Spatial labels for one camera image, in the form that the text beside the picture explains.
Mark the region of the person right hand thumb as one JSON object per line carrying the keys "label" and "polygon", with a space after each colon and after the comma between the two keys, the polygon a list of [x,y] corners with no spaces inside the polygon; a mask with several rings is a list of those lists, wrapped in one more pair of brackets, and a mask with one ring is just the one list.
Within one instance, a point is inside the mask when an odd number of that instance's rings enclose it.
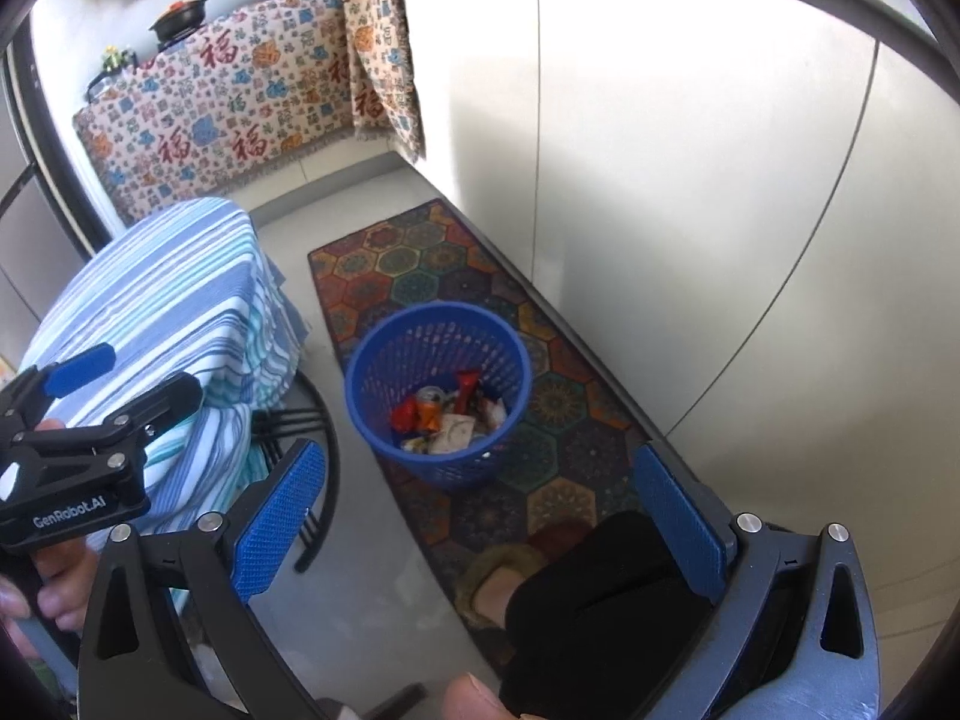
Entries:
{"label": "person right hand thumb", "polygon": [[441,717],[444,720],[519,720],[498,699],[498,695],[473,674],[454,678],[444,692]]}

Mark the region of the person left hand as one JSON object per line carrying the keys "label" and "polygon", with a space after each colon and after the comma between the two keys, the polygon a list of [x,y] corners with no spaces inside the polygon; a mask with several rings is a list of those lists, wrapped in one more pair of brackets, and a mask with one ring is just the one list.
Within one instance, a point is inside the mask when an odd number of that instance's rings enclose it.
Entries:
{"label": "person left hand", "polygon": [[[98,570],[98,553],[86,539],[52,544],[32,555],[32,562],[44,580],[37,595],[37,608],[64,632],[81,634],[85,627],[89,595]],[[8,578],[2,578],[2,624],[13,645],[28,660],[39,653],[23,635],[20,622],[31,617],[29,601]]]}

